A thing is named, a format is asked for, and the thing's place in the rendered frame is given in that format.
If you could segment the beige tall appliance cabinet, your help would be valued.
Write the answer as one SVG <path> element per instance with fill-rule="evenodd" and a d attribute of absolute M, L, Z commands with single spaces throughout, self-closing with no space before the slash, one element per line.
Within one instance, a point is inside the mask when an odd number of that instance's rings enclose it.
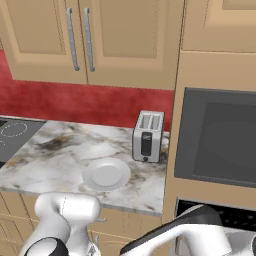
<path fill-rule="evenodd" d="M 174 218 L 178 198 L 237 208 L 256 208 L 256 188 L 180 179 L 174 176 L 184 89 L 195 87 L 256 91 L 255 67 L 256 54 L 252 53 L 180 53 L 165 182 L 163 222 L 169 222 Z"/>

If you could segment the black oven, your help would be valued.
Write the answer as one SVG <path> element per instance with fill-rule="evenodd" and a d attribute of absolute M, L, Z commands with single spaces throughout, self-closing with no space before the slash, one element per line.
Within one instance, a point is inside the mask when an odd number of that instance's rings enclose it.
<path fill-rule="evenodd" d="M 190 207 L 199 204 L 207 205 L 216 210 L 220 215 L 224 227 L 256 232 L 256 210 L 177 199 L 175 217 L 179 216 Z"/>

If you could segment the beige wall cupboard door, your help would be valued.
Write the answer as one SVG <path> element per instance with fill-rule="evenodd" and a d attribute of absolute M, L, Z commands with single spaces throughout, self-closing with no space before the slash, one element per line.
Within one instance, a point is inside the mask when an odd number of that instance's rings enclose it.
<path fill-rule="evenodd" d="M 67 8 L 72 8 L 79 71 L 71 57 Z M 15 80 L 88 82 L 78 0 L 0 0 L 0 40 Z"/>
<path fill-rule="evenodd" d="M 79 0 L 90 9 L 91 85 L 175 88 L 184 0 Z"/>

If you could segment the beige drawer front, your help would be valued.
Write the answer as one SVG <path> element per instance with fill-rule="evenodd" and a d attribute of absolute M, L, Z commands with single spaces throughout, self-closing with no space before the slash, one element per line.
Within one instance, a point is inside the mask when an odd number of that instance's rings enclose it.
<path fill-rule="evenodd" d="M 137 238 L 161 225 L 161 218 L 145 214 L 103 208 L 99 216 L 103 222 L 90 224 L 90 231 Z"/>

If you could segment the dark grey built-in microwave oven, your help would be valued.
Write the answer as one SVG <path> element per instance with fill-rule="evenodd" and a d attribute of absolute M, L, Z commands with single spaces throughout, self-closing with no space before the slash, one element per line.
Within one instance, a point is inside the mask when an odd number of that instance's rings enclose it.
<path fill-rule="evenodd" d="M 256 92 L 184 90 L 174 176 L 256 188 Z"/>

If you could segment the beige cupboard door above appliances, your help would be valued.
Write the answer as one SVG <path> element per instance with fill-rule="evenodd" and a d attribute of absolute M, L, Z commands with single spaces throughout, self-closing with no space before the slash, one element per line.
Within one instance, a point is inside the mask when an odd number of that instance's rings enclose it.
<path fill-rule="evenodd" d="M 256 0 L 187 0 L 182 49 L 256 53 Z"/>

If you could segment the silver two-slot toaster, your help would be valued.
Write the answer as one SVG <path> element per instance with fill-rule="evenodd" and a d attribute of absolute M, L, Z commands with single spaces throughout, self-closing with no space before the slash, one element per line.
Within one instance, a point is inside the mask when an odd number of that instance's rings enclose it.
<path fill-rule="evenodd" d="M 160 159 L 164 113 L 141 110 L 132 133 L 132 158 L 158 163 Z"/>

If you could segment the black hob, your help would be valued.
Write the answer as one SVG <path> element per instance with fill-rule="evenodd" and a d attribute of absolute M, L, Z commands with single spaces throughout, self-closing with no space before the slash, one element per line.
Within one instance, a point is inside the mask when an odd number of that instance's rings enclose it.
<path fill-rule="evenodd" d="M 0 169 L 44 124 L 45 121 L 0 117 Z"/>

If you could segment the beige base cupboard door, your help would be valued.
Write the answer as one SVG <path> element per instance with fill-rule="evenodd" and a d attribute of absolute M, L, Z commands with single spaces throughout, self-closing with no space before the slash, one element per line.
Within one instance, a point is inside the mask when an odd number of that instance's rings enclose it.
<path fill-rule="evenodd" d="M 89 231 L 89 237 L 94 241 L 99 236 L 99 250 L 102 256 L 119 256 L 120 250 L 131 242 L 130 238 Z M 168 256 L 168 246 L 163 245 L 154 250 L 152 256 Z"/>

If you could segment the beige base cupboard front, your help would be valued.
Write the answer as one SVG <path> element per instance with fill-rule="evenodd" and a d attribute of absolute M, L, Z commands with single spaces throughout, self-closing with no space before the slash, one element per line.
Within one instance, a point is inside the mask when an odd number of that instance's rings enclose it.
<path fill-rule="evenodd" d="M 18 256 L 34 231 L 38 224 L 34 212 L 36 199 L 36 196 L 0 191 L 0 256 Z"/>

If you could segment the white round plate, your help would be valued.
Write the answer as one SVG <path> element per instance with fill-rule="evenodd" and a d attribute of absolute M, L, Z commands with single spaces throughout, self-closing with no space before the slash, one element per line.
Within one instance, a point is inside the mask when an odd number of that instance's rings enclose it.
<path fill-rule="evenodd" d="M 99 192 L 122 188 L 130 177 L 129 166 L 120 159 L 110 157 L 94 161 L 83 172 L 84 184 Z"/>

